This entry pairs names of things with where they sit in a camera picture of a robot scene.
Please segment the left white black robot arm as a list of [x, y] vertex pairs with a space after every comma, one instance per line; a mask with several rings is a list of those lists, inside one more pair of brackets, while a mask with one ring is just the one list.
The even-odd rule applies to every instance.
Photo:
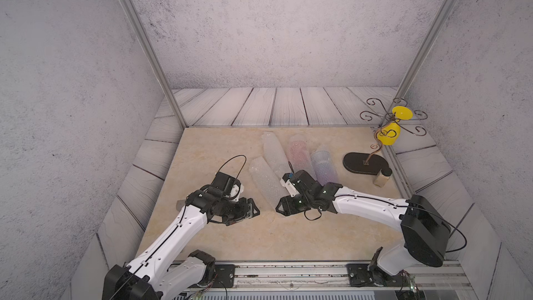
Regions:
[[191, 286], [215, 284], [216, 259], [197, 249], [172, 268], [187, 243], [212, 218], [231, 226], [260, 215], [252, 198], [231, 200], [221, 190], [204, 186], [188, 195], [169, 227], [137, 258], [123, 267], [115, 265], [104, 279], [103, 299], [173, 299]]

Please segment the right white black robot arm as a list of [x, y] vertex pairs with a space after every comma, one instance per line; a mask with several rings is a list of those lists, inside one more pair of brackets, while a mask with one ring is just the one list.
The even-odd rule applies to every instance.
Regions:
[[366, 194], [339, 183], [322, 186], [305, 170], [286, 173], [280, 184], [287, 195], [279, 199], [276, 212], [286, 217], [316, 210], [355, 215], [384, 224], [402, 234], [402, 239], [376, 250], [368, 270], [395, 276], [417, 263], [440, 268], [445, 261], [451, 228], [424, 197], [393, 199]]

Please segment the purple bubble wrapped vase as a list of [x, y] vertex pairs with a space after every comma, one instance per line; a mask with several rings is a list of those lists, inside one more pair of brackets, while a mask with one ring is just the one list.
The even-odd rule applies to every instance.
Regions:
[[327, 183], [338, 183], [339, 176], [333, 164], [329, 149], [326, 145], [320, 145], [315, 152], [311, 154], [312, 166], [315, 170], [316, 180], [322, 185]]

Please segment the pink bubble wrapped vase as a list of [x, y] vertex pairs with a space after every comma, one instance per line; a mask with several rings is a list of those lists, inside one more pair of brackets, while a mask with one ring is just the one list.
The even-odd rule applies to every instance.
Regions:
[[316, 179], [307, 140], [303, 135], [296, 134], [290, 138], [287, 147], [287, 158], [294, 172], [305, 170], [313, 179]]

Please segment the clear bubble wrapped vase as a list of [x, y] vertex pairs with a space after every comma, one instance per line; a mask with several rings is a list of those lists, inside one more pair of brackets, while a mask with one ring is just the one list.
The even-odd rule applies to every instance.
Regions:
[[278, 178], [283, 178], [287, 173], [292, 173], [285, 151], [277, 138], [270, 131], [262, 134], [264, 158], [269, 167]]

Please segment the small bottle black cap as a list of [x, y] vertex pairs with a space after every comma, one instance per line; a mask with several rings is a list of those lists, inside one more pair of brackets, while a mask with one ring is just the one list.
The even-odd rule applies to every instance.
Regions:
[[389, 181], [391, 175], [392, 175], [391, 168], [388, 168], [388, 167], [383, 168], [377, 173], [377, 175], [373, 179], [373, 184], [375, 186], [383, 188]]

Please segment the yellow plastic wine glass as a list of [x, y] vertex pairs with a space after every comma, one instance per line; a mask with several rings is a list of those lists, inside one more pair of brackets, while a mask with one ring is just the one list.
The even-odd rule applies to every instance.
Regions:
[[413, 112], [405, 106], [394, 107], [392, 113], [386, 117], [386, 125], [376, 131], [376, 138], [379, 143], [384, 146], [392, 146], [398, 140], [402, 131], [400, 121], [412, 119], [413, 116]]

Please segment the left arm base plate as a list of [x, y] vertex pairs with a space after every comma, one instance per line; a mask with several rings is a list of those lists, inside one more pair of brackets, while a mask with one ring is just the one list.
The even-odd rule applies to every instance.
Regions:
[[236, 266], [233, 264], [216, 264], [213, 272], [212, 288], [230, 289], [235, 284]]

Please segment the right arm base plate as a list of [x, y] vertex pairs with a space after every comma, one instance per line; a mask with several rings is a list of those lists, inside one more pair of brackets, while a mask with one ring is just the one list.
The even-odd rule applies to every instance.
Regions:
[[363, 287], [391, 287], [400, 288], [405, 285], [405, 277], [398, 273], [390, 276], [381, 269], [369, 270], [368, 265], [362, 263], [350, 263], [346, 265], [349, 286], [354, 288]]

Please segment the aluminium rail frame front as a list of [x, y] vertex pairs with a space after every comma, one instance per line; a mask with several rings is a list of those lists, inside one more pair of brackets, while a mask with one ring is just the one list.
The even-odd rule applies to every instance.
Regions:
[[[348, 291], [370, 290], [378, 287], [351, 287], [348, 282], [346, 265], [367, 262], [235, 262], [235, 284], [223, 291]], [[454, 290], [461, 294], [473, 294], [473, 286], [467, 279], [458, 262], [446, 262], [442, 267], [426, 267], [420, 264], [400, 272], [405, 277], [405, 285], [400, 288], [382, 287], [392, 290], [400, 299], [423, 299], [430, 290]], [[216, 288], [191, 286], [185, 292], [196, 289], [206, 292]]]

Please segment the right aluminium corner post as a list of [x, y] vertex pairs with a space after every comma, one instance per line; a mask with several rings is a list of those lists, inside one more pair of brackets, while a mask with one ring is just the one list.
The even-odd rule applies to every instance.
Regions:
[[452, 11], [458, 0], [444, 0], [440, 5], [437, 14], [435, 15], [430, 28], [428, 29], [426, 36], [424, 37], [419, 50], [417, 51], [412, 63], [408, 67], [405, 76], [403, 77], [400, 86], [396, 91], [396, 95], [393, 99], [393, 105], [397, 105], [401, 99], [405, 97], [412, 83], [416, 79], [416, 75], [421, 69], [424, 60], [427, 58], [430, 53], [433, 44], [437, 40], [441, 29], [443, 29], [446, 21], [449, 16], [452, 14]]

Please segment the aluminium corner post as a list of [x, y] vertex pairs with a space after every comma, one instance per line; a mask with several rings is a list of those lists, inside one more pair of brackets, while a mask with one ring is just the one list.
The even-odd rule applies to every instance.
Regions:
[[444, 0], [440, 5], [437, 14], [435, 15], [430, 28], [428, 29], [426, 36], [424, 37], [419, 50], [417, 51], [412, 63], [408, 67], [405, 76], [403, 77], [400, 86], [396, 91], [396, 95], [393, 99], [393, 105], [397, 105], [401, 99], [405, 97], [412, 83], [416, 79], [416, 75], [421, 69], [424, 60], [427, 58], [430, 53], [433, 44], [437, 40], [441, 29], [443, 29], [446, 21], [449, 16], [452, 14], [452, 11], [458, 0]]
[[119, 0], [119, 2], [121, 4], [121, 7], [123, 8], [127, 20], [133, 28], [133, 31], [137, 37], [138, 42], [140, 43], [144, 55], [147, 57], [147, 60], [165, 96], [165, 99], [168, 101], [174, 116], [177, 118], [178, 123], [180, 124], [180, 127], [182, 129], [186, 129], [188, 125], [185, 121], [185, 118], [183, 117], [182, 112], [180, 111], [178, 102], [176, 101], [174, 93], [170, 88], [169, 82], [165, 76], [165, 73], [162, 69], [160, 61], [158, 60], [155, 50], [150, 42], [147, 32], [145, 31], [140, 16], [137, 13], [133, 0]]

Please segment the left aluminium corner post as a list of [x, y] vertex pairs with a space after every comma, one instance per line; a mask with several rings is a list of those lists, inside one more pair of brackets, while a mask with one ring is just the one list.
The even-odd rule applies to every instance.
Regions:
[[180, 127], [182, 129], [186, 129], [188, 125], [185, 121], [185, 118], [183, 117], [182, 112], [180, 111], [178, 102], [176, 101], [174, 93], [170, 88], [169, 82], [165, 76], [165, 73], [162, 69], [160, 61], [158, 60], [155, 50], [150, 42], [147, 32], [145, 31], [140, 16], [137, 13], [133, 0], [119, 0], [119, 2], [121, 4], [121, 7], [123, 8], [127, 20], [133, 28], [133, 31], [137, 37], [138, 42], [140, 43], [144, 55], [147, 57], [147, 60], [165, 96], [165, 99], [168, 101], [174, 116], [177, 118], [178, 123], [180, 124]]

